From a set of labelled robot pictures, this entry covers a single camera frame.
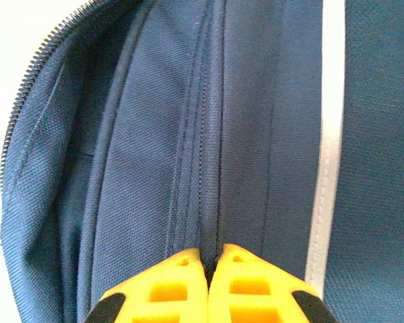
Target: zipper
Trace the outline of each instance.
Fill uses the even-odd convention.
[[[22,107],[27,99],[34,82],[36,81],[40,71],[45,66],[49,57],[55,52],[58,46],[74,31],[79,23],[86,19],[91,13],[102,7],[109,0],[88,0],[81,7],[76,9],[70,16],[66,17],[53,31],[49,33],[43,43],[40,45],[38,51],[35,52],[33,59],[27,69],[27,74],[24,75],[22,83],[18,90],[15,102],[13,103],[11,116],[7,125],[5,134],[5,142],[1,151],[0,162],[0,188],[3,191],[3,177],[5,173],[5,163],[7,150],[11,141],[12,133],[15,128],[18,117],[20,116]]]
[[[208,286],[223,253],[220,164],[223,105],[224,0],[211,1],[205,41],[199,142],[199,252]]]

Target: white background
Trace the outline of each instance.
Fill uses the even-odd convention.
[[[84,2],[84,0],[0,1],[0,157],[11,107],[34,52],[60,21]],[[1,247],[0,322],[20,322]]]

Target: reflective strip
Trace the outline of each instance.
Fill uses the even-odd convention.
[[[341,156],[344,64],[345,0],[324,0],[321,147],[305,270],[305,281],[321,298]]]

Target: metal zipper teeth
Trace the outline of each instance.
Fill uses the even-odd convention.
[[[88,2],[76,9],[69,17],[66,17],[57,27],[55,27],[47,36],[48,38],[44,39],[38,51],[35,52],[35,55],[30,61],[30,65],[26,71],[27,74],[25,74],[22,79],[15,102],[13,103],[9,124],[7,125],[0,162],[0,187],[2,190],[7,150],[9,149],[13,129],[15,128],[18,116],[21,113],[24,102],[36,81],[36,78],[45,66],[49,57],[55,52],[64,39],[74,31],[76,25],[78,25],[84,18],[88,17],[93,11],[104,5],[107,1],[108,0],[88,0]]]

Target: navy blue backpack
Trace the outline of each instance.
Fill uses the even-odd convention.
[[[94,0],[57,27],[3,148],[22,321],[83,322],[186,248],[209,277],[232,243],[340,322],[404,322],[404,1],[342,3]]]

